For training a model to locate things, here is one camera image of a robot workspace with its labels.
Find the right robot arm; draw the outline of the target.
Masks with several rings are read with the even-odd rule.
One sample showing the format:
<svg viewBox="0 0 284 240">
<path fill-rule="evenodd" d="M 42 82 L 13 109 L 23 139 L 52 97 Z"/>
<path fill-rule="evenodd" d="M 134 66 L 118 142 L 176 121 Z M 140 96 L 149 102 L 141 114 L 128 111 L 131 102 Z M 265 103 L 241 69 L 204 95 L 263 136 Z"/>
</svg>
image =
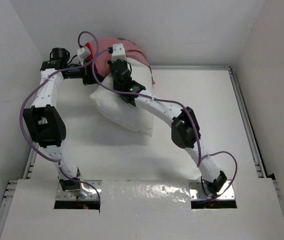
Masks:
<svg viewBox="0 0 284 240">
<path fill-rule="evenodd" d="M 159 99 L 151 94 L 143 85 L 132 79 L 126 61 L 109 60 L 108 64 L 114 91 L 124 102 L 151 113 L 171 128 L 172 142 L 189 154 L 201 172 L 207 191 L 211 196 L 217 197 L 227 177 L 203 148 L 194 111 L 176 101 Z"/>
</svg>

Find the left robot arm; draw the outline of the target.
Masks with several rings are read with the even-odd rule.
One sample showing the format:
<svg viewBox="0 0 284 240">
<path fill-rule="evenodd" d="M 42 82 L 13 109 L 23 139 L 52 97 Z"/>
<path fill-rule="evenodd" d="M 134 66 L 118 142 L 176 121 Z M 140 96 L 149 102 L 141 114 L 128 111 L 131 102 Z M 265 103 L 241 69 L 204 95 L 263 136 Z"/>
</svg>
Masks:
<svg viewBox="0 0 284 240">
<path fill-rule="evenodd" d="M 44 61 L 40 68 L 41 81 L 35 100 L 29 108 L 23 108 L 22 117 L 32 142 L 43 148 L 43 155 L 54 163 L 62 190 L 84 199 L 91 193 L 90 186 L 81 180 L 78 167 L 66 151 L 66 126 L 56 109 L 65 79 L 88 79 L 87 68 L 93 58 L 91 50 L 81 47 L 77 57 L 79 64 L 69 63 L 68 50 L 59 47 L 51 50 L 49 60 Z"/>
</svg>

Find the white pillow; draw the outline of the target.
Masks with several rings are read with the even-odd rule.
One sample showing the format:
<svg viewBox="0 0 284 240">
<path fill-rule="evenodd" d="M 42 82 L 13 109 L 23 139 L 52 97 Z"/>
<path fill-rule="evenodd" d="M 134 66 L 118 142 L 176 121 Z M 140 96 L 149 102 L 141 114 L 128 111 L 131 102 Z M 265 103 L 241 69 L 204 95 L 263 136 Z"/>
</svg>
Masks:
<svg viewBox="0 0 284 240">
<path fill-rule="evenodd" d="M 132 78 L 147 90 L 153 88 L 151 70 L 148 66 L 132 58 L 127 59 L 132 66 Z M 109 120 L 130 131 L 152 136 L 154 117 L 149 112 L 125 103 L 118 94 L 99 86 L 90 99 L 100 113 Z"/>
</svg>

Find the red patterned pillowcase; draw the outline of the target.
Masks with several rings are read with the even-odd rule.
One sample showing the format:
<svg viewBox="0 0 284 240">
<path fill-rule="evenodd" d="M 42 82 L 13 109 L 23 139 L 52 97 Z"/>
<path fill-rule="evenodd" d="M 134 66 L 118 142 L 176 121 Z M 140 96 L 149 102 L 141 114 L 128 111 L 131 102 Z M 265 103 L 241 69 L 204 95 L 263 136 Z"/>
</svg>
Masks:
<svg viewBox="0 0 284 240">
<path fill-rule="evenodd" d="M 152 83 L 150 85 L 150 80 L 146 80 L 145 83 L 142 83 L 142 80 L 137 80 L 138 83 L 142 84 L 146 88 L 149 88 L 149 85 L 152 86 L 155 84 L 150 69 L 150 65 L 146 59 L 145 52 L 137 46 L 133 41 L 120 38 L 120 37 L 101 37 L 98 39 L 99 49 L 104 50 L 110 47 L 113 47 L 114 44 L 123 44 L 126 57 L 129 58 L 129 62 L 132 66 L 146 68 L 146 72 L 151 74 Z M 110 66 L 107 63 L 111 60 L 111 54 L 109 52 L 104 52 L 97 58 L 94 64 L 95 74 L 99 78 L 99 81 L 107 86 L 108 88 L 113 87 L 111 70 Z"/>
</svg>

